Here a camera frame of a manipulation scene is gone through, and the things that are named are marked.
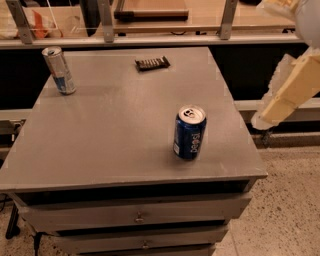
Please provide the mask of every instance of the can lid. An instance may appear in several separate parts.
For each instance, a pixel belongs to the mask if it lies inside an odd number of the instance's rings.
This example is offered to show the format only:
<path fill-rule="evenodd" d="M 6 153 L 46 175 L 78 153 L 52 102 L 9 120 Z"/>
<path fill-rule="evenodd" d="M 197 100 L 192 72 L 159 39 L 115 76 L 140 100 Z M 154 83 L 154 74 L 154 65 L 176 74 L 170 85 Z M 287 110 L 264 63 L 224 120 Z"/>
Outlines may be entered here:
<path fill-rule="evenodd" d="M 186 105 L 180 108 L 179 117 L 187 124 L 199 124 L 206 118 L 206 114 L 198 106 Z"/>

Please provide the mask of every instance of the blue can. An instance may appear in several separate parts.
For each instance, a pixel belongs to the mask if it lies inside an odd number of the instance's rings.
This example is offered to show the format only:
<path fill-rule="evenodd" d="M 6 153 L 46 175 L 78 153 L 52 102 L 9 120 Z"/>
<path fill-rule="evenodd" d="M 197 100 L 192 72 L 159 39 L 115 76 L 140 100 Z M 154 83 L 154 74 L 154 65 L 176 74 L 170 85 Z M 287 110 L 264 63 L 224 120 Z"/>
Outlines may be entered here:
<path fill-rule="evenodd" d="M 195 159 L 200 152 L 207 118 L 198 106 L 183 106 L 176 117 L 173 150 L 183 159 Z"/>

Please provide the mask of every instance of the silver can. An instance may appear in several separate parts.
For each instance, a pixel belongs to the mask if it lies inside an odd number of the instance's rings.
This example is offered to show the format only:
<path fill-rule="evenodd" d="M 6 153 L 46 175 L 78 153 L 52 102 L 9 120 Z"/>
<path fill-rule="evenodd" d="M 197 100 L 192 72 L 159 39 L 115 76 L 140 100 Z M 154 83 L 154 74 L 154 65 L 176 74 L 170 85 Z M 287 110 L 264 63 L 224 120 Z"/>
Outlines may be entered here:
<path fill-rule="evenodd" d="M 58 46 L 48 47 L 42 51 L 42 55 L 50 69 L 58 91 L 65 95 L 74 93 L 76 87 L 62 49 Z"/>

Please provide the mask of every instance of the drawer cabinet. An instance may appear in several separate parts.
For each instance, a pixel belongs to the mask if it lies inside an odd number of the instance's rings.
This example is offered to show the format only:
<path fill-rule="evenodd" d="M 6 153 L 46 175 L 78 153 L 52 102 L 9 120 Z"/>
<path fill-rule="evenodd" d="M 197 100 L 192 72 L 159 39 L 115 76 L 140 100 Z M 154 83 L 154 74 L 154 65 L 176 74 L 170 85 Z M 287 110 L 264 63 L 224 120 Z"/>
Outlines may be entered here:
<path fill-rule="evenodd" d="M 155 56 L 171 66 L 137 72 L 136 59 Z M 65 58 L 77 91 L 63 97 L 49 78 L 3 165 L 0 192 L 70 254 L 211 256 L 267 172 L 208 48 Z M 172 149 L 187 104 L 207 118 L 194 161 Z"/>
<path fill-rule="evenodd" d="M 250 193 L 141 198 L 19 207 L 37 231 L 90 229 L 238 218 Z"/>
<path fill-rule="evenodd" d="M 210 223 L 193 227 L 168 228 L 152 227 L 150 230 L 124 231 L 75 235 L 55 238 L 56 244 L 67 253 L 88 253 L 121 250 L 149 250 L 175 246 L 215 244 L 220 242 L 227 232 L 227 226 Z"/>

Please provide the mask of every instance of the speckled floor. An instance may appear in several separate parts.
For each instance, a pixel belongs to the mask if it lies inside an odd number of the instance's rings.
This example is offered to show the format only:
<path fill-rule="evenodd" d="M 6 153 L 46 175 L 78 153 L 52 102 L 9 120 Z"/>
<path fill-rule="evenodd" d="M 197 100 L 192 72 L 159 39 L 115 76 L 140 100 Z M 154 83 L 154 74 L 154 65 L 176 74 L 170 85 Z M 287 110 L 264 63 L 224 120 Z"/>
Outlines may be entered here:
<path fill-rule="evenodd" d="M 320 134 L 274 134 L 269 148 L 256 142 L 269 176 L 255 184 L 252 201 L 213 256 L 320 256 Z M 20 235 L 5 239 L 10 213 L 11 206 L 0 213 L 0 255 L 34 255 L 21 220 Z M 44 236 L 39 255 L 66 254 Z"/>

